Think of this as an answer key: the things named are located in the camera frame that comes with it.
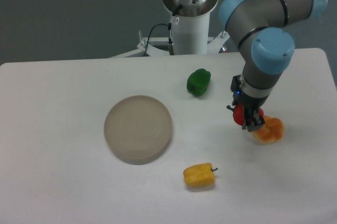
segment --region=cable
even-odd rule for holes
[[[154,25],[154,26],[151,28],[151,31],[150,31],[150,33],[148,34],[148,38],[147,38],[147,42],[146,42],[146,46],[145,46],[145,51],[144,51],[143,57],[146,56],[147,46],[148,46],[148,42],[149,42],[149,40],[150,40],[151,33],[152,33],[153,29],[155,29],[155,27],[157,27],[157,26],[159,26],[159,25],[165,25],[165,26],[167,26],[167,27],[169,26],[168,24],[162,24],[162,23],[160,23],[160,24]]]
[[[160,24],[156,24],[154,25],[152,28],[151,28],[151,31],[150,33],[148,34],[148,38],[147,38],[147,42],[146,42],[146,46],[145,46],[145,51],[144,51],[144,54],[143,54],[143,57],[146,56],[146,51],[147,51],[147,46],[148,46],[148,42],[150,41],[150,36],[151,36],[151,33],[153,31],[153,29],[155,29],[155,27],[159,26],[159,25],[164,25],[164,26],[167,26],[167,29],[170,31],[170,35],[168,37],[168,43],[169,44],[173,44],[172,42],[172,31],[171,31],[171,27],[172,27],[172,21],[173,21],[173,17],[183,8],[183,6],[180,4],[178,5],[178,7],[174,10],[174,12],[172,13],[172,17],[170,19],[170,22],[168,24],[163,24],[163,23],[160,23]]]

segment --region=white cylinder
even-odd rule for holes
[[[210,13],[197,17],[179,18],[172,23],[172,40],[175,54],[206,54],[209,36]]]

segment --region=yellow bell pepper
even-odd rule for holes
[[[190,187],[208,186],[215,182],[211,163],[193,165],[184,170],[185,183]]]

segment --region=black cable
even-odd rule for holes
[[[174,12],[172,13],[172,17],[174,17],[175,15],[178,14],[178,12],[183,8],[183,6],[180,4],[178,5],[178,7],[174,10]],[[170,20],[169,24],[168,24],[168,30],[171,30],[172,28],[172,20]]]
[[[147,51],[147,46],[148,46],[148,42],[149,42],[149,40],[150,40],[150,36],[151,36],[151,33],[152,33],[152,31],[153,31],[153,29],[155,29],[155,27],[157,27],[157,26],[159,26],[159,25],[165,25],[165,26],[169,26],[169,25],[167,25],[167,24],[156,24],[156,25],[154,25],[152,28],[151,28],[151,31],[150,31],[150,33],[148,34],[148,38],[147,38],[147,43],[146,43],[146,46],[145,46],[145,51],[144,51],[144,54],[143,54],[143,57],[145,57],[146,56],[146,51]]]

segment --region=gray wall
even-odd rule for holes
[[[217,9],[210,36],[221,31]],[[286,30],[296,47],[319,47],[327,53],[337,80],[337,0],[325,13]],[[0,0],[0,65],[6,62],[107,58],[136,48],[138,30],[147,35],[167,23],[161,0]],[[165,36],[160,27],[155,36]],[[229,51],[236,51],[229,43]]]

